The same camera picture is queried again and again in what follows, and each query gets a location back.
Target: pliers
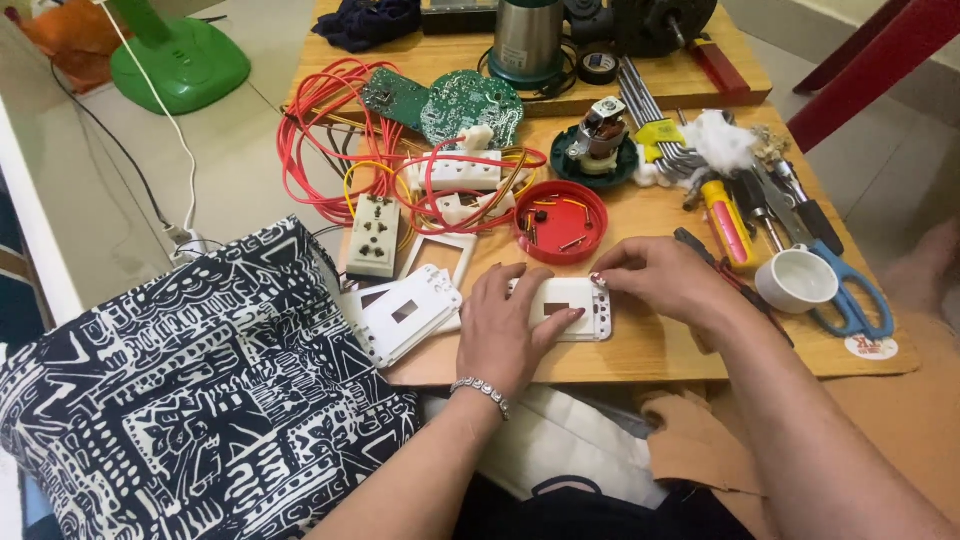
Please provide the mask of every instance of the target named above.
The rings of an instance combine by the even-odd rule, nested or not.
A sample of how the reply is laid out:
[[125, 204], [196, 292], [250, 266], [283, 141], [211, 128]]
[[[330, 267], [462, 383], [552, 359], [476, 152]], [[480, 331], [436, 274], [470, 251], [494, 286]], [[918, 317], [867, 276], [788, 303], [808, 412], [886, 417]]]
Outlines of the pliers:
[[773, 308], [767, 304], [766, 300], [763, 300], [759, 294], [756, 293], [749, 285], [744, 283], [734, 274], [730, 262], [725, 258], [723, 260], [717, 260], [709, 251], [707, 251], [707, 246], [704, 245], [696, 236], [694, 236], [690, 231], [680, 227], [673, 232], [673, 237], [678, 241], [690, 246], [693, 248], [693, 251], [697, 252], [697, 255], [704, 260], [706, 264], [709, 264], [725, 282], [729, 283], [731, 287], [735, 288], [744, 298], [747, 299], [747, 302], [751, 303], [759, 310], [760, 313], [763, 313], [772, 325], [780, 332], [786, 342], [790, 344], [790, 348], [793, 348], [793, 340], [790, 339], [790, 335], [787, 334], [786, 330], [783, 329], [783, 325], [780, 324], [780, 321], [777, 319], [777, 315], [774, 314]]

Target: table surface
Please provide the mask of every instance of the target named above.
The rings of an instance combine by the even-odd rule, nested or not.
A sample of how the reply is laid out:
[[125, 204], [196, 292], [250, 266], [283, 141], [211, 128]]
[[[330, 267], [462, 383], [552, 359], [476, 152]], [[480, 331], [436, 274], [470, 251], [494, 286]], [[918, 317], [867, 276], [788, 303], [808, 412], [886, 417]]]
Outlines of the table surface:
[[[774, 133], [787, 135], [786, 126], [772, 105], [733, 109], [740, 126], [766, 124]], [[688, 110], [692, 121], [700, 112]], [[577, 117], [537, 118], [520, 125], [519, 141], [525, 146], [547, 153], [554, 136], [577, 123]], [[846, 246], [844, 260], [876, 282], [866, 261], [860, 255], [853, 239], [844, 227], [836, 209], [829, 202], [813, 171], [798, 151], [787, 157], [794, 162], [797, 174], [807, 194], [820, 202], [824, 213], [833, 223]], [[538, 182], [556, 180], [549, 167], [539, 171]], [[631, 236], [672, 235], [678, 227], [685, 227], [701, 238], [715, 255], [703, 211], [685, 212], [681, 209], [684, 191], [659, 186], [638, 188], [626, 183], [600, 193], [607, 205], [610, 227], [597, 254], [590, 260], [571, 266], [550, 267], [558, 277], [583, 277], [593, 262], [615, 243]], [[349, 243], [344, 237], [343, 250]], [[763, 232], [757, 235], [755, 249], [767, 259], [772, 255], [769, 239]], [[344, 251], [340, 260], [346, 260]], [[406, 259], [401, 254], [399, 260]], [[437, 244], [425, 243], [414, 268], [430, 262], [452, 270], [458, 254]], [[481, 236], [469, 264], [461, 291], [465, 296], [476, 279], [497, 262], [510, 264], [527, 262], [531, 267], [546, 266], [522, 252], [508, 227], [499, 227]], [[864, 307], [873, 304], [853, 289]], [[536, 380], [543, 382], [612, 382], [654, 380], [721, 380], [727, 377], [723, 361], [717, 354], [701, 353], [686, 325], [661, 317], [649, 307], [629, 297], [612, 295], [613, 335], [599, 343], [561, 343], [551, 352], [537, 372]], [[892, 375], [913, 371], [920, 367], [909, 336], [903, 330], [894, 334], [900, 351], [888, 360], [866, 360], [850, 353], [843, 339], [835, 338], [821, 329], [808, 315], [780, 314], [780, 320], [793, 341], [796, 351], [817, 377], [852, 375]], [[457, 333], [431, 337], [385, 370], [393, 384], [431, 385], [449, 384], [455, 380], [455, 358], [460, 336]]]
[[[317, 0], [313, 16], [316, 19], [321, 15], [336, 12], [339, 5], [340, 0]], [[673, 54], [663, 59], [637, 60], [637, 69], [660, 107], [664, 110], [677, 107], [710, 109], [762, 104], [772, 89], [770, 79], [722, 6], [717, 7], [706, 32], [750, 85], [750, 93], [736, 98], [721, 95], [704, 71], [686, 53]], [[458, 69], [476, 69], [480, 56], [492, 43], [492, 34], [424, 37], [423, 33], [417, 32], [353, 56], [366, 62], [391, 61], [406, 77], [421, 85], [430, 86], [444, 73]], [[287, 97], [287, 105], [296, 97], [297, 87], [305, 77], [323, 70], [345, 56], [350, 54], [331, 47], [325, 38], [308, 33], [303, 42], [300, 64]], [[527, 104], [526, 116], [534, 118], [586, 114], [594, 102], [617, 92], [616, 84], [590, 86], [577, 83], [572, 90], [555, 100]], [[355, 118], [360, 109], [351, 101], [343, 106], [339, 113]]]

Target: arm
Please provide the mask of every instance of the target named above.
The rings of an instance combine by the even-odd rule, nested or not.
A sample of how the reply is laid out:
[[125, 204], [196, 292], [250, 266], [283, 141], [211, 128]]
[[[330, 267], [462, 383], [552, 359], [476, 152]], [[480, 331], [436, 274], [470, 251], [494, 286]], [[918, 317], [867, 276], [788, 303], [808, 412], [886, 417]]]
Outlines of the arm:
[[613, 290], [687, 323], [723, 357], [789, 538], [960, 538], [844, 415], [772, 325], [687, 246], [631, 238], [597, 261]]
[[[564, 309], [533, 331], [530, 306], [553, 276], [545, 269], [495, 265], [477, 280], [463, 308], [457, 378], [490, 383], [508, 400], [522, 393], [543, 355], [583, 312]], [[507, 299], [507, 284], [523, 276]], [[503, 422], [500, 408], [459, 388], [430, 424], [366, 479], [307, 535], [321, 538], [448, 538], [480, 454]]]

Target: silver bracelet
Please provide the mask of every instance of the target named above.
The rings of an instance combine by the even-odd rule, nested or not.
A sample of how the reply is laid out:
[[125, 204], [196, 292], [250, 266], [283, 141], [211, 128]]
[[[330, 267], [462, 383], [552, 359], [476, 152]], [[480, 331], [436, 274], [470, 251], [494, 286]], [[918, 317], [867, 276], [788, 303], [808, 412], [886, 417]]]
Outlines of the silver bracelet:
[[493, 402], [500, 407], [500, 414], [503, 415], [503, 421], [506, 422], [510, 420], [510, 402], [507, 401], [507, 398], [503, 397], [503, 394], [494, 390], [492, 385], [487, 382], [483, 382], [482, 380], [474, 379], [473, 377], [464, 377], [460, 380], [457, 380], [450, 386], [450, 394], [453, 394], [457, 388], [463, 386], [469, 386], [474, 390], [480, 390], [485, 396], [490, 396], [490, 399], [492, 399]]

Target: white cable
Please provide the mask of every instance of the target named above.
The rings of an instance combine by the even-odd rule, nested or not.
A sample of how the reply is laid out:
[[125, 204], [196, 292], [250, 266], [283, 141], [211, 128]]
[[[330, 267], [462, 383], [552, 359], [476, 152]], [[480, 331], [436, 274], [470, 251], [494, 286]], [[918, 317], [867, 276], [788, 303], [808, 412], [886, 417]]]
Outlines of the white cable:
[[193, 152], [190, 152], [190, 148], [186, 145], [186, 139], [183, 138], [183, 131], [180, 130], [180, 124], [177, 123], [174, 115], [167, 110], [167, 106], [163, 105], [163, 100], [160, 99], [160, 94], [156, 92], [153, 81], [151, 81], [150, 76], [147, 75], [147, 70], [140, 65], [140, 60], [136, 58], [136, 55], [133, 53], [133, 49], [131, 49], [130, 44], [127, 43], [127, 39], [124, 37], [123, 31], [120, 30], [120, 26], [117, 24], [116, 19], [113, 18], [113, 14], [110, 13], [110, 10], [107, 9], [107, 4], [103, 3], [100, 5], [100, 7], [107, 12], [107, 18], [110, 19], [110, 24], [113, 25], [113, 30], [116, 30], [117, 35], [120, 36], [120, 41], [123, 42], [123, 46], [126, 47], [127, 52], [130, 53], [130, 58], [133, 59], [133, 63], [136, 64], [136, 67], [140, 70], [140, 73], [143, 74], [144, 80], [147, 81], [147, 86], [150, 87], [150, 91], [154, 94], [156, 102], [160, 104], [160, 108], [163, 109], [163, 113], [167, 115], [167, 118], [170, 118], [170, 122], [174, 125], [174, 129], [177, 130], [177, 136], [180, 137], [180, 145], [183, 146], [183, 150], [186, 151], [187, 156], [190, 157], [190, 209], [186, 213], [186, 219], [183, 220], [183, 228], [189, 231], [190, 229], [193, 229], [193, 214], [197, 210], [197, 159], [193, 157]]

